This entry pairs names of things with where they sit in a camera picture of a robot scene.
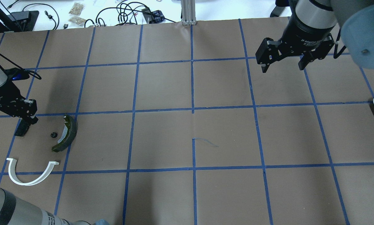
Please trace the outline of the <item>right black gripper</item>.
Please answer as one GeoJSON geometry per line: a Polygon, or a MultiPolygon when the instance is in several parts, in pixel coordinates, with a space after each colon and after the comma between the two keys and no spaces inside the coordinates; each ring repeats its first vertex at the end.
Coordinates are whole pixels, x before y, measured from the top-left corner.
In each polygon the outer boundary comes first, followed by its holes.
{"type": "Polygon", "coordinates": [[[333,28],[311,27],[297,17],[291,17],[279,39],[263,39],[256,51],[257,64],[266,73],[273,62],[302,55],[298,67],[299,70],[304,70],[314,60],[324,59],[334,46],[331,35],[333,28]]]}

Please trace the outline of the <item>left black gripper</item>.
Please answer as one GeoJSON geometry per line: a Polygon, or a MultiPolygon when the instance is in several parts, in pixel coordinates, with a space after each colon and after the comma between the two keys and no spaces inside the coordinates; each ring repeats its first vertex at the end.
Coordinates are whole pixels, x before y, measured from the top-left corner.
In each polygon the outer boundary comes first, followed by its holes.
{"type": "Polygon", "coordinates": [[[38,122],[38,117],[35,116],[37,109],[37,101],[35,99],[26,99],[18,90],[0,93],[0,111],[11,117],[19,117],[23,120],[20,121],[14,133],[17,137],[24,137],[31,126],[30,124],[38,122]]]}

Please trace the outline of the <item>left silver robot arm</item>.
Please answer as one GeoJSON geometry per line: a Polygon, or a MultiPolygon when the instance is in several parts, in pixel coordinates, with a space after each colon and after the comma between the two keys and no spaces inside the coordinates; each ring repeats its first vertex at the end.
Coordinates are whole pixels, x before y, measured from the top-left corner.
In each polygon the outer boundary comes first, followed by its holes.
{"type": "Polygon", "coordinates": [[[38,118],[37,101],[27,99],[21,95],[21,91],[14,81],[29,79],[33,74],[31,70],[23,68],[4,69],[0,65],[0,111],[11,117],[21,118],[21,122],[15,131],[15,136],[23,137],[31,125],[36,124],[38,118]]]}

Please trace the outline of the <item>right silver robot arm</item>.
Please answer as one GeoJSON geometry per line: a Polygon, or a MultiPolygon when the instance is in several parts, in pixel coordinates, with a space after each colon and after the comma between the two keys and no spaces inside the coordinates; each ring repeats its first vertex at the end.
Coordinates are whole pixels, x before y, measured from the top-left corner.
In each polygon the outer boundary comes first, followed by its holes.
{"type": "Polygon", "coordinates": [[[348,50],[354,63],[374,69],[374,0],[276,0],[291,8],[291,18],[279,40],[266,37],[255,57],[262,72],[287,57],[301,57],[300,70],[348,50]]]}

